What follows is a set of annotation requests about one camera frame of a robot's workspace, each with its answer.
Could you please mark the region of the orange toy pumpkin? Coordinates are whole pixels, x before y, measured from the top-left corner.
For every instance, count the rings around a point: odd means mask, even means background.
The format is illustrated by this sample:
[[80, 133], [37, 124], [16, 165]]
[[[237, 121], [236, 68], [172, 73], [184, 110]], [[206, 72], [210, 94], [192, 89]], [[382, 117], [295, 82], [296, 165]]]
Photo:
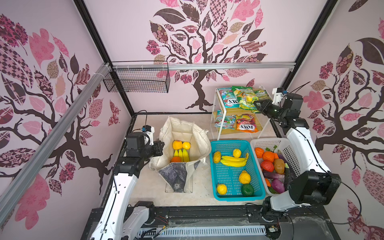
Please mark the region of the orange toy pumpkin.
[[276, 159], [279, 158], [278, 154], [268, 150], [263, 150], [262, 148], [255, 148], [255, 154], [258, 159], [269, 161], [271, 163], [273, 163]]

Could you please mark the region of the orange fruit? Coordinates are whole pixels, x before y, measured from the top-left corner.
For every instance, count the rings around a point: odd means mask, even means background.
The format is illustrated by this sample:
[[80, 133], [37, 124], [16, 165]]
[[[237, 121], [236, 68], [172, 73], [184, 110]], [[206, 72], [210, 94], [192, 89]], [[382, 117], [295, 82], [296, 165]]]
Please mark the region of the orange fruit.
[[172, 163], [180, 163], [180, 162], [182, 162], [183, 160], [181, 159], [181, 157], [173, 157], [172, 159], [171, 159], [171, 162]]

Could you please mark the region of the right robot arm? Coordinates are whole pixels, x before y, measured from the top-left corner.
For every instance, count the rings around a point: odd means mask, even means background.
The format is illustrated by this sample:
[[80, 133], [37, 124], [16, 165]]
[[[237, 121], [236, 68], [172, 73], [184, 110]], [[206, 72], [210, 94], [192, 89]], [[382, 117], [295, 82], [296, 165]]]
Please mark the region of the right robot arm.
[[341, 185], [340, 176], [330, 171], [317, 151], [307, 121], [300, 118], [303, 97], [288, 93], [283, 100], [282, 106], [272, 100], [254, 102], [258, 111], [279, 123], [299, 163], [299, 175], [288, 184], [287, 191], [264, 200], [266, 213], [328, 205]]

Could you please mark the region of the yellow red peach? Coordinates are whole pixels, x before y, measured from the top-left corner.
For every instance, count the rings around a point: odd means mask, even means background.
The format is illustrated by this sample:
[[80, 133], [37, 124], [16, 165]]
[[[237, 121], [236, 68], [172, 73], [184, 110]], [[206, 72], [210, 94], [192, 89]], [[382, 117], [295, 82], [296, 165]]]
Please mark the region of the yellow red peach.
[[173, 141], [172, 148], [176, 151], [183, 148], [183, 142], [182, 141]]

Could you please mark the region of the purple onion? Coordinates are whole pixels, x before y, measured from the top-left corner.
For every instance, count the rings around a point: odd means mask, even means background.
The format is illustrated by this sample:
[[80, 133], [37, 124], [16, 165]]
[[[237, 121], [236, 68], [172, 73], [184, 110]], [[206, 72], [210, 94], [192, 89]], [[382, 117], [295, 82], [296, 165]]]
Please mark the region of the purple onion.
[[271, 187], [278, 194], [284, 193], [286, 191], [284, 184], [278, 179], [272, 180]]

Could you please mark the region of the white plastic basket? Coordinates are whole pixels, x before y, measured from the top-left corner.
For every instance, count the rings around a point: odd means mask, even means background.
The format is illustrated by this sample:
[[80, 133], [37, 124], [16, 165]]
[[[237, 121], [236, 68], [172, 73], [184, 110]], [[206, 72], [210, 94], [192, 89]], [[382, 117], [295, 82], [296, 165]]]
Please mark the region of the white plastic basket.
[[[251, 140], [250, 144], [251, 144], [251, 147], [252, 147], [252, 150], [253, 150], [255, 157], [256, 157], [255, 148], [262, 148], [263, 150], [265, 150], [266, 148], [273, 148], [274, 145], [277, 145], [278, 148], [275, 150], [274, 153], [278, 154], [278, 150], [280, 150], [283, 153], [283, 156], [290, 163], [291, 169], [294, 170], [294, 172], [296, 174], [296, 178], [301, 174], [301, 168], [300, 168], [299, 160], [296, 156], [296, 153], [293, 149], [292, 144], [290, 143], [290, 141], [288, 139], [285, 139], [285, 138], [261, 138], [261, 139]], [[274, 190], [271, 192], [269, 187], [267, 186], [267, 184], [265, 182], [265, 178], [264, 178], [263, 173], [262, 173], [262, 171], [264, 171], [264, 170], [261, 168], [261, 163], [263, 161], [264, 160], [258, 159], [256, 157], [256, 163], [258, 164], [258, 170], [259, 170], [261, 177], [262, 177], [262, 183], [263, 183], [263, 186], [265, 188], [266, 195], [267, 196], [276, 196], [276, 195], [278, 195], [278, 193], [276, 193]]]

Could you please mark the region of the green leafy toy vegetable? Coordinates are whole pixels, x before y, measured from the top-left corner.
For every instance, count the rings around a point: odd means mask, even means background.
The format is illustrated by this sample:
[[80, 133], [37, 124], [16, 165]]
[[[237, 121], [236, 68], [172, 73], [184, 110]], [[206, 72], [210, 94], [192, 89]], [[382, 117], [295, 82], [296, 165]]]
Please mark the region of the green leafy toy vegetable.
[[267, 152], [275, 152], [275, 150], [278, 148], [278, 146], [277, 145], [274, 145], [274, 147], [273, 148], [266, 148], [265, 149], [265, 151], [267, 151]]

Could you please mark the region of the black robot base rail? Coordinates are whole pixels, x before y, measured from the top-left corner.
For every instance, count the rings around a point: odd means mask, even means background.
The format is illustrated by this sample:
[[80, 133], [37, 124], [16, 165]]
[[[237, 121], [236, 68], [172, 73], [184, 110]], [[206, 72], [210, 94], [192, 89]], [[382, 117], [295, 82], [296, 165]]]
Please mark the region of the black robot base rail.
[[[290, 216], [317, 216], [329, 219], [324, 207], [309, 207], [289, 210]], [[90, 240], [92, 227], [100, 222], [103, 208], [92, 209], [81, 240]], [[262, 219], [261, 206], [252, 204], [238, 206], [195, 206], [195, 207], [150, 207], [150, 219], [147, 222], [150, 227], [160, 224], [176, 223], [176, 221], [200, 221], [200, 220], [227, 220], [245, 219], [248, 223], [268, 224]]]

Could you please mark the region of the red toy tomato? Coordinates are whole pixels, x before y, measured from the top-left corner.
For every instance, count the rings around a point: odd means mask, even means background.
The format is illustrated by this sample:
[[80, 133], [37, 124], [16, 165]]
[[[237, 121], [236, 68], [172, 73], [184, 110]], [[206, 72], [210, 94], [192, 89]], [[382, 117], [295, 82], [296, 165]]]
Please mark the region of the red toy tomato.
[[269, 161], [269, 160], [264, 160], [261, 163], [261, 168], [264, 171], [267, 171], [267, 172], [270, 172], [270, 173], [272, 173], [275, 170], [274, 164], [271, 161]]

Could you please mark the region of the long purple eggplant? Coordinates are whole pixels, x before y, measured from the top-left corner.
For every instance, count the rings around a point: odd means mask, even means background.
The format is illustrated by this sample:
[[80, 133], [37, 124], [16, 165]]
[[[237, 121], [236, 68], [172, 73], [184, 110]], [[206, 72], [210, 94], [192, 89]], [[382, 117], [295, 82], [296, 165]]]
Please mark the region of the long purple eggplant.
[[284, 179], [285, 175], [284, 174], [278, 174], [274, 172], [268, 172], [268, 171], [262, 171], [264, 178], [266, 179]]

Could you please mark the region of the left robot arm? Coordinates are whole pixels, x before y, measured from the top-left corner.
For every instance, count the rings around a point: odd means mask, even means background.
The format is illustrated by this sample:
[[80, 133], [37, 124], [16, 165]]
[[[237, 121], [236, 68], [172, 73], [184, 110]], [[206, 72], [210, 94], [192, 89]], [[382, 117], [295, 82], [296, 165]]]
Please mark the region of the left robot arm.
[[138, 203], [125, 219], [129, 200], [143, 167], [163, 155], [164, 142], [154, 140], [154, 128], [129, 133], [113, 170], [112, 189], [91, 240], [133, 240], [142, 225], [154, 218], [152, 202]]

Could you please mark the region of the brown toy potato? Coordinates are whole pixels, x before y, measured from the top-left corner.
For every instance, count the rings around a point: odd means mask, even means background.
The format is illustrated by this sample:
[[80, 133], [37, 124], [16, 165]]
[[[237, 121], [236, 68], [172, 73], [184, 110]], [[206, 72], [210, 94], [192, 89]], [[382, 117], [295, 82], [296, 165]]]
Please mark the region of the brown toy potato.
[[277, 174], [283, 175], [285, 173], [285, 162], [282, 159], [276, 159], [273, 162], [274, 169]]

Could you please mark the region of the orange toy carrot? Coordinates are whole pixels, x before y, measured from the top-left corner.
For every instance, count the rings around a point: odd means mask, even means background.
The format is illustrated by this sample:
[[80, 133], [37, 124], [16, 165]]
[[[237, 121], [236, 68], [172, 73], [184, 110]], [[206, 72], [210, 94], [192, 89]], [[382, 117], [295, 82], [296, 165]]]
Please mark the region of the orange toy carrot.
[[271, 183], [270, 183], [270, 181], [268, 179], [265, 178], [265, 182], [266, 182], [268, 187], [271, 187]]

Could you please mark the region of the yellow banana bunch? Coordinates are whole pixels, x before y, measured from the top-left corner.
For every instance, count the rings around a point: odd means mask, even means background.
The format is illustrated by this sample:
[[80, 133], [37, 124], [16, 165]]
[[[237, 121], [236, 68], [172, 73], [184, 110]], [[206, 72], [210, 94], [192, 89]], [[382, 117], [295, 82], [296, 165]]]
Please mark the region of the yellow banana bunch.
[[185, 149], [180, 149], [178, 151], [175, 150], [174, 157], [181, 157], [181, 159], [183, 160], [182, 162], [190, 161], [189, 151]]
[[222, 159], [220, 160], [220, 162], [223, 165], [228, 166], [228, 167], [241, 168], [247, 164], [248, 159], [249, 159], [249, 153], [246, 153], [244, 158], [222, 156]]

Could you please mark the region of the beige canvas grocery bag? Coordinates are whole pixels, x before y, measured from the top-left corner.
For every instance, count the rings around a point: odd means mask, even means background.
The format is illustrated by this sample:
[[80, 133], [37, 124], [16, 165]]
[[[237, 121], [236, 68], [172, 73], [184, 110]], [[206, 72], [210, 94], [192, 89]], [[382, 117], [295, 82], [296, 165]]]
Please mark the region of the beige canvas grocery bag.
[[168, 117], [160, 130], [163, 155], [150, 160], [150, 169], [166, 182], [166, 193], [192, 193], [193, 174], [206, 165], [211, 153], [208, 130], [197, 124]]

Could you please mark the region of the green Fox's candy bag lower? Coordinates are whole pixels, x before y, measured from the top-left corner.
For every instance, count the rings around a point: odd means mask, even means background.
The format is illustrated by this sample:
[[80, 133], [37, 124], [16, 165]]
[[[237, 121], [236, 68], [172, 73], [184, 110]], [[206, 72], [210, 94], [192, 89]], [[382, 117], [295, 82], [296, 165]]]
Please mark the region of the green Fox's candy bag lower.
[[223, 116], [223, 112], [221, 110], [217, 110], [214, 126], [216, 128], [234, 130], [236, 127], [236, 117], [231, 115], [226, 115], [225, 117]]

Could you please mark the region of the orange Fox's candy bag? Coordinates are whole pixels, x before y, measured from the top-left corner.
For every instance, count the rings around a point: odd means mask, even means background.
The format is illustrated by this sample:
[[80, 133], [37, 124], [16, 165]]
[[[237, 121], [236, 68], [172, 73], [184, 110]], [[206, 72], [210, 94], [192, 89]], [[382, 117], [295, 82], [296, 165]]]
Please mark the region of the orange Fox's candy bag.
[[236, 115], [236, 130], [246, 133], [256, 133], [259, 131], [254, 116], [249, 114]]

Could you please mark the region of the wrinkled yellow fruit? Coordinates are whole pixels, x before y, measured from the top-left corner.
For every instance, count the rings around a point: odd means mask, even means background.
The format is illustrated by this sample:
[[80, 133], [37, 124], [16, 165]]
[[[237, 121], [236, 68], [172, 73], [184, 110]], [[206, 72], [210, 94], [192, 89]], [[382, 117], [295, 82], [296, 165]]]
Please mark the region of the wrinkled yellow fruit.
[[213, 162], [215, 164], [217, 164], [217, 163], [219, 163], [221, 161], [221, 159], [222, 159], [221, 152], [219, 152], [219, 151], [215, 152], [214, 155], [213, 155]]

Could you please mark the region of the teal plastic basket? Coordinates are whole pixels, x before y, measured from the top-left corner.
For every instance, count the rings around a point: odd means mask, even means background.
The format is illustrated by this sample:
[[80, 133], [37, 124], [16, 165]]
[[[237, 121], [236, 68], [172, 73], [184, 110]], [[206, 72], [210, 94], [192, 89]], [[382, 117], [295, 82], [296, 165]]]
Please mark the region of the teal plastic basket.
[[[258, 170], [258, 164], [253, 154], [252, 147], [249, 142], [244, 140], [223, 140], [211, 142], [212, 151], [210, 153], [211, 161], [211, 176], [213, 184], [214, 197], [218, 201], [226, 202], [245, 202], [245, 201], [258, 201], [266, 197], [265, 188], [262, 183], [262, 177]], [[215, 164], [213, 162], [213, 155], [215, 152], [221, 152], [222, 156], [233, 156], [233, 150], [239, 149], [242, 152], [241, 157], [244, 158], [246, 153], [249, 153], [247, 164], [241, 168], [228, 167], [222, 163]], [[255, 192], [252, 197], [244, 197], [241, 193], [243, 184], [239, 182], [239, 175], [242, 171], [247, 171], [251, 175], [250, 184]], [[219, 195], [217, 193], [217, 185], [224, 184], [227, 186], [228, 191], [226, 195]]]

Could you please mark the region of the green Fox's bag top shelf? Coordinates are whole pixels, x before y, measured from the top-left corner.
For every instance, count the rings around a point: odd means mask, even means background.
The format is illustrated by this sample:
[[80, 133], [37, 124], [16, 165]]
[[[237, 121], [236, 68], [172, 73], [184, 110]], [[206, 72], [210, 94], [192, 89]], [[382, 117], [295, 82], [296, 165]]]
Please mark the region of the green Fox's bag top shelf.
[[226, 109], [238, 108], [239, 102], [231, 88], [218, 89]]

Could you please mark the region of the aluminium frame rail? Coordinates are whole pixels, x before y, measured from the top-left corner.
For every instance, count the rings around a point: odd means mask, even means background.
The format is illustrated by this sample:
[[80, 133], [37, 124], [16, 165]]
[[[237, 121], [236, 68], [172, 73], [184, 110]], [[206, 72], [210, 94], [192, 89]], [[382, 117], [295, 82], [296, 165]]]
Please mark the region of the aluminium frame rail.
[[64, 116], [53, 127], [53, 131], [39, 145], [30, 161], [16, 176], [15, 180], [8, 186], [1, 195], [1, 224], [3, 224], [10, 215], [11, 211], [16, 207], [20, 198], [24, 195], [27, 188], [32, 184], [36, 175], [39, 173], [44, 163], [50, 157], [53, 150], [63, 138], [71, 123], [81, 111], [87, 100], [91, 97], [97, 85], [104, 80], [105, 76], [115, 70], [133, 70], [133, 69], [154, 69], [159, 68], [161, 71], [170, 70], [231, 70], [231, 69], [289, 69], [295, 68], [295, 62], [260, 62], [260, 63], [229, 63], [229, 64], [175, 64], [175, 65], [118, 65], [112, 67], [111, 64], [103, 63], [96, 73], [92, 76], [89, 84], [85, 86], [82, 93], [75, 99]]

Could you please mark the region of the yellow green candy bag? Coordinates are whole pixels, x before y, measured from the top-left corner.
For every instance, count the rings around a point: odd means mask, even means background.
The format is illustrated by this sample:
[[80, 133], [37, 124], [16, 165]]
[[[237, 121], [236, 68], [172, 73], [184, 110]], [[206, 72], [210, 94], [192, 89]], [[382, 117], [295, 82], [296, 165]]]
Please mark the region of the yellow green candy bag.
[[270, 100], [270, 96], [266, 90], [263, 89], [256, 89], [254, 90], [254, 93], [258, 97], [258, 99], [261, 100]]
[[237, 98], [239, 108], [250, 110], [253, 113], [259, 112], [254, 102], [259, 101], [260, 99], [252, 87], [232, 86], [232, 91]]

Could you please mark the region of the small yellow lemon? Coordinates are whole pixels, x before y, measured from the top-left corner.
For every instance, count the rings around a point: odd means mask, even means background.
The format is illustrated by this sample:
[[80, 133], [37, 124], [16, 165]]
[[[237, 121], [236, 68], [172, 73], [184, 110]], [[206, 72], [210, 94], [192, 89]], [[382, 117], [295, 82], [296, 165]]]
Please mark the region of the small yellow lemon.
[[191, 148], [191, 143], [183, 142], [182, 148], [185, 149], [185, 150], [189, 150]]

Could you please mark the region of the green pepper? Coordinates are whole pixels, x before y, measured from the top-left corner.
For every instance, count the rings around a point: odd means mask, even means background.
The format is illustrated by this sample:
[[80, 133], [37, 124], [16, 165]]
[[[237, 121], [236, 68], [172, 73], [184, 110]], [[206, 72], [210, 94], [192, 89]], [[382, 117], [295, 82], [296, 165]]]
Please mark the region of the green pepper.
[[251, 184], [243, 184], [241, 187], [241, 193], [244, 197], [252, 197], [254, 192], [255, 190]]

